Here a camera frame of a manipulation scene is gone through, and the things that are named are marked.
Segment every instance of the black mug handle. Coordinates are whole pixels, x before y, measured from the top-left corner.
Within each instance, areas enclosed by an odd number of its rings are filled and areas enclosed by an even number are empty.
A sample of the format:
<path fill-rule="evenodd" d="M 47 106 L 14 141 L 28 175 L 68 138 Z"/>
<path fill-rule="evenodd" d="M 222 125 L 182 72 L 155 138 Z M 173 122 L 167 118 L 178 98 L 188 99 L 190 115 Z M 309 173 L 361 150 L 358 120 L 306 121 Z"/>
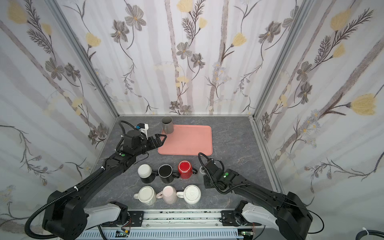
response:
<path fill-rule="evenodd" d="M 173 172 L 172 176 L 173 176 L 173 178 L 179 178 L 180 174 L 178 172 Z"/>

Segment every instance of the pink mug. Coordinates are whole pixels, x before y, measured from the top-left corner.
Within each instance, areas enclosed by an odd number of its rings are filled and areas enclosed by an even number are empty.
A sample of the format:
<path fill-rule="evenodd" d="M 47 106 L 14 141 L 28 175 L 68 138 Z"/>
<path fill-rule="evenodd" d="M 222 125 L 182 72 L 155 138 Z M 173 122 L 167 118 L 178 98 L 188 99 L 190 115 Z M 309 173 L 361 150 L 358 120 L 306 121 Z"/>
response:
<path fill-rule="evenodd" d="M 166 204 L 174 204 L 177 200 L 176 189 L 172 186 L 165 186 L 163 191 L 156 195 L 156 198 L 162 198 Z"/>

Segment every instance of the white mug handle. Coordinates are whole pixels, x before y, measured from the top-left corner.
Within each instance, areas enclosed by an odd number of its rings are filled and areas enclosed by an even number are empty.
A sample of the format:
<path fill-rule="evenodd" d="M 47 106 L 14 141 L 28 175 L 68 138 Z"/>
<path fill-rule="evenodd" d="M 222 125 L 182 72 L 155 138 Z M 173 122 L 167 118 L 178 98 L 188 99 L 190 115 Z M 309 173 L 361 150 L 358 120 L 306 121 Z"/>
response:
<path fill-rule="evenodd" d="M 184 192 L 176 192 L 176 196 L 184 198 Z"/>
<path fill-rule="evenodd" d="M 156 194 L 156 198 L 163 198 L 163 191 Z"/>

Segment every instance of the red mug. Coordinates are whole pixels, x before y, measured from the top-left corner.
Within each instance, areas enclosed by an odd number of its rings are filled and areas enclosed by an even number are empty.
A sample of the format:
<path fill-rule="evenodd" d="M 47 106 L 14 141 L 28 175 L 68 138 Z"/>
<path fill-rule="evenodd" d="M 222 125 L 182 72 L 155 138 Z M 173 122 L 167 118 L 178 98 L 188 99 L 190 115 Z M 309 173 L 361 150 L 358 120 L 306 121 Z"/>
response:
<path fill-rule="evenodd" d="M 188 179 L 193 174 L 197 174 L 197 170 L 192 167 L 192 164 L 188 161 L 181 161 L 177 167 L 180 173 L 180 178 Z"/>

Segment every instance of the light blue slotted wire duct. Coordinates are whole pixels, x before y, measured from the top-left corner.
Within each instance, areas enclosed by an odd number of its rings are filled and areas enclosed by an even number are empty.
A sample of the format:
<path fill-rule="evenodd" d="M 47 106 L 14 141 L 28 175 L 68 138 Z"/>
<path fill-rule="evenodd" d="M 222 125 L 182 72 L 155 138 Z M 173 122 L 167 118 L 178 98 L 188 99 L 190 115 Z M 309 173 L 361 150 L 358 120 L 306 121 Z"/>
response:
<path fill-rule="evenodd" d="M 104 235 L 109 240 L 117 239 L 140 239 L 140 240 L 199 240 L 199 239 L 221 239 L 235 240 L 243 239 L 238 236 L 237 229 L 135 229 L 131 230 L 129 236 L 125 236 L 119 231 L 105 229 Z M 78 240 L 102 240 L 99 230 L 92 229 L 84 231 Z"/>

